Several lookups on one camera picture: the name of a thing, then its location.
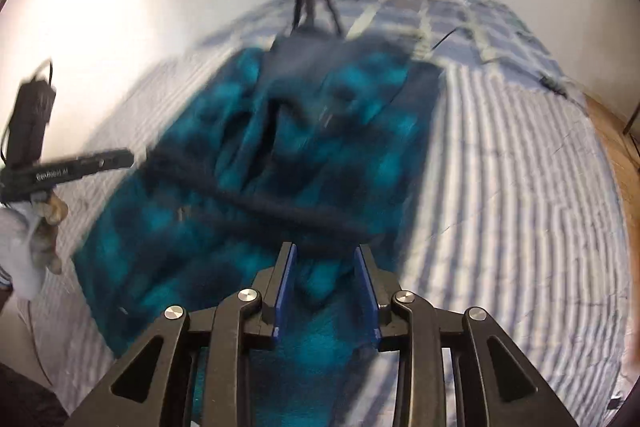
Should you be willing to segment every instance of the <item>metal bolt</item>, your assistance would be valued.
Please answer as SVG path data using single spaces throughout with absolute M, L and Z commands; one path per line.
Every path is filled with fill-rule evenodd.
M 399 292 L 396 292 L 396 300 L 405 304 L 409 304 L 415 301 L 415 295 L 412 294 L 409 290 L 400 290 Z
M 244 302 L 255 301 L 258 296 L 258 292 L 252 288 L 245 288 L 238 292 L 238 298 Z
M 183 313 L 184 313 L 184 310 L 180 308 L 180 306 L 175 306 L 175 305 L 169 306 L 167 309 L 164 310 L 164 316 L 168 318 L 170 321 L 179 319 L 180 317 L 182 317 Z
M 486 318 L 486 311 L 482 308 L 471 308 L 469 310 L 469 317 L 475 321 L 484 321 Z

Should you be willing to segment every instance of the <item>bed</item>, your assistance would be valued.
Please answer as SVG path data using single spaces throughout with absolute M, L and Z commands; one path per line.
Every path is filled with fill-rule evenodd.
M 620 198 L 580 94 L 565 99 L 545 47 L 491 0 L 336 0 L 348 38 L 385 32 L 417 60 L 446 72 L 414 229 L 399 271 L 403 288 L 436 307 L 479 305 L 512 336 L 581 426 L 603 422 L 619 379 L 629 309 L 628 246 Z M 269 46 L 290 25 L 293 0 L 273 0 L 149 71 L 94 134 L 87 150 L 128 146 L 139 166 L 198 90 L 238 48 Z M 318 25 L 330 26 L 318 13 Z M 431 47 L 460 27 L 433 53 Z M 92 319 L 72 254 L 126 172 L 60 187 L 63 274 L 20 303 L 42 366 L 71 412 L 113 362 Z M 446 362 L 447 410 L 454 420 Z M 335 425 L 388 426 L 396 360 L 379 356 Z

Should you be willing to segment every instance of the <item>white glove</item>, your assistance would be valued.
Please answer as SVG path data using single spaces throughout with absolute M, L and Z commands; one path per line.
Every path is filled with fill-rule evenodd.
M 62 272 L 56 255 L 58 224 L 68 208 L 52 194 L 47 203 L 15 203 L 0 208 L 0 267 L 12 279 L 18 297 L 31 300 L 38 295 L 45 270 Z

